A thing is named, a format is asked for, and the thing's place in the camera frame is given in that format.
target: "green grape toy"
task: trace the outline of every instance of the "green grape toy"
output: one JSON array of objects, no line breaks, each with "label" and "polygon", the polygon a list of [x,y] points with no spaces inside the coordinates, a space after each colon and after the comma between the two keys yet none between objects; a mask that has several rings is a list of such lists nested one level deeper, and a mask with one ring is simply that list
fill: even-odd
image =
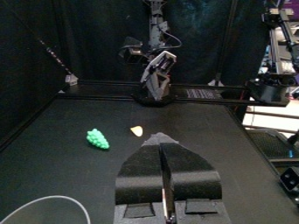
[{"label": "green grape toy", "polygon": [[97,147],[99,147],[103,150],[107,150],[110,145],[109,145],[109,140],[103,136],[102,132],[98,129],[94,129],[93,131],[89,131],[89,136],[87,139],[91,144],[94,144]]}]

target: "metal rod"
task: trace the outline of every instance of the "metal rod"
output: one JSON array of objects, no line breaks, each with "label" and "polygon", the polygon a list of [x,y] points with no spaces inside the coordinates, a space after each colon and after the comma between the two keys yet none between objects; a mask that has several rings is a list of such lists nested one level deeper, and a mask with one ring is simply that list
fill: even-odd
[{"label": "metal rod", "polygon": [[298,115],[279,115],[279,114],[273,114],[266,112],[254,112],[254,111],[247,111],[247,114],[258,115],[258,116],[277,116],[283,118],[299,119]]},{"label": "metal rod", "polygon": [[[254,125],[243,125],[245,128],[250,128],[250,129],[269,129],[269,127],[262,127],[262,126],[254,126]],[[273,129],[277,130],[278,132],[285,132],[285,133],[290,133],[290,134],[296,134],[297,131],[296,130],[290,130],[290,129]]]}]

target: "black curtain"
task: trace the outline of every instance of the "black curtain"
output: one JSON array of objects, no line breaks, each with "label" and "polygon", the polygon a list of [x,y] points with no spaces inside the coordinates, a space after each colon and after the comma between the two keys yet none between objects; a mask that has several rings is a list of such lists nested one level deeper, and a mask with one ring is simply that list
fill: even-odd
[{"label": "black curtain", "polygon": [[61,55],[53,2],[0,0],[0,20],[2,140],[61,91],[65,86],[65,71],[26,28],[29,25]]},{"label": "black curtain", "polygon": [[[142,0],[54,0],[61,17],[63,48],[77,75],[86,80],[139,81],[142,66],[122,66],[118,49],[127,36],[149,41],[150,9]],[[230,1],[169,0],[163,8],[173,35],[183,46],[173,81],[207,84],[215,77],[231,13]],[[243,84],[257,76],[269,36],[262,23],[263,1],[238,0],[229,36],[222,82]]]}]

